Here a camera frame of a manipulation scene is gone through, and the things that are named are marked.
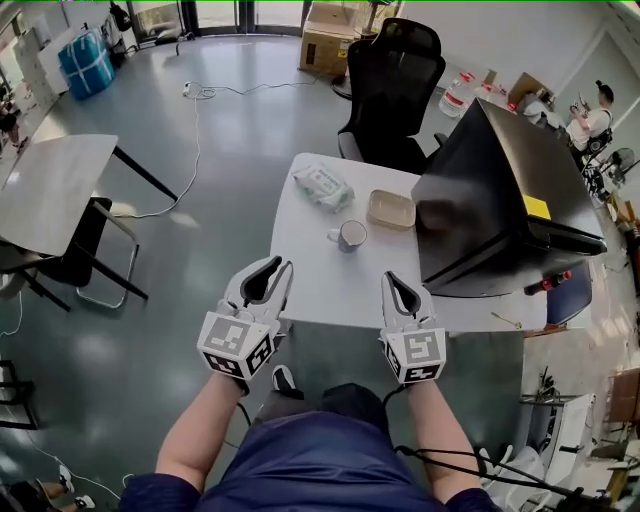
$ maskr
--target white mug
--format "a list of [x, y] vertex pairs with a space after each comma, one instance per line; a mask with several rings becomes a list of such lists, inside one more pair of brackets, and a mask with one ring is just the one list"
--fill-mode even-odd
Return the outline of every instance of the white mug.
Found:
[[327, 238], [342, 252], [353, 252], [367, 239], [367, 229], [357, 220], [348, 220], [339, 229], [330, 229]]

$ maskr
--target plastic bag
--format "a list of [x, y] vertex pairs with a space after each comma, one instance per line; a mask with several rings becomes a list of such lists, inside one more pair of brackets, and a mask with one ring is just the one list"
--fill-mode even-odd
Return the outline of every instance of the plastic bag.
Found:
[[339, 212], [355, 197], [342, 176], [320, 163], [295, 171], [293, 178], [310, 201], [328, 212]]

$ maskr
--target water bottle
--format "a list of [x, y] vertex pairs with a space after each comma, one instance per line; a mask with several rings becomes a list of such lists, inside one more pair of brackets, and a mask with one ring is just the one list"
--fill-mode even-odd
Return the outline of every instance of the water bottle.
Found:
[[449, 117], [460, 117], [469, 108], [469, 89], [472, 81], [470, 73], [460, 73], [440, 98], [438, 106]]

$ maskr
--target blue shirt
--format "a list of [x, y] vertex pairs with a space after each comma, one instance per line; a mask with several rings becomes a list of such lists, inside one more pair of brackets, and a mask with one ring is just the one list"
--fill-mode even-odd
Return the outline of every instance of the blue shirt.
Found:
[[481, 489], [443, 505], [418, 487], [373, 425], [328, 412], [281, 418], [248, 432], [222, 481], [202, 496], [171, 475], [132, 478], [120, 512], [244, 510], [490, 512]]

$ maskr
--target yellow sticker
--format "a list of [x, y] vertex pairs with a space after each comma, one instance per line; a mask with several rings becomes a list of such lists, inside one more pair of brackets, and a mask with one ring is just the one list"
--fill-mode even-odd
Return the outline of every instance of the yellow sticker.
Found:
[[525, 195], [522, 196], [522, 199], [524, 199], [524, 206], [527, 209], [527, 213], [529, 215], [534, 215], [542, 219], [551, 220], [551, 214], [549, 213], [547, 203], [545, 203], [541, 199], [536, 199], [535, 197]]

